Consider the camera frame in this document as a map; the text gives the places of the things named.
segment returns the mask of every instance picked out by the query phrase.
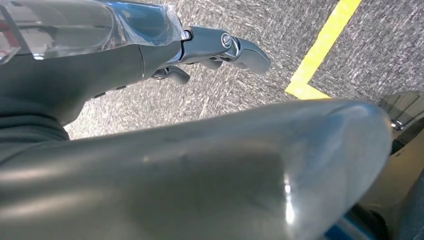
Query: yellow floor marking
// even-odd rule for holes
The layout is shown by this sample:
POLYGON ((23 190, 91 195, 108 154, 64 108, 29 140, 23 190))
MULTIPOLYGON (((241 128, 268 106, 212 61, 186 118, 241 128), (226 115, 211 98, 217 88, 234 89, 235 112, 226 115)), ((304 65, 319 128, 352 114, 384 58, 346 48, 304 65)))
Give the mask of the yellow floor marking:
POLYGON ((340 0, 322 27, 315 43, 307 52, 285 89, 286 93, 298 99, 323 99, 328 95, 308 85, 312 76, 348 24, 362 0, 340 0))

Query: floor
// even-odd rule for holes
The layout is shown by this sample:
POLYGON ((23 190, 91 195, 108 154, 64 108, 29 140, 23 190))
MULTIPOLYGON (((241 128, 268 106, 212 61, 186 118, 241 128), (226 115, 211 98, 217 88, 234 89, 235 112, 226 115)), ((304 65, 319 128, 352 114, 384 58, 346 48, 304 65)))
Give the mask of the floor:
MULTIPOLYGON (((184 67, 186 85, 147 80, 87 102, 72 139, 170 125, 292 101, 290 78, 339 0, 153 0, 172 4, 185 26, 221 28, 257 43, 266 75, 232 66, 184 67)), ((378 102, 424 90, 424 1, 363 0, 309 85, 333 98, 378 102)))

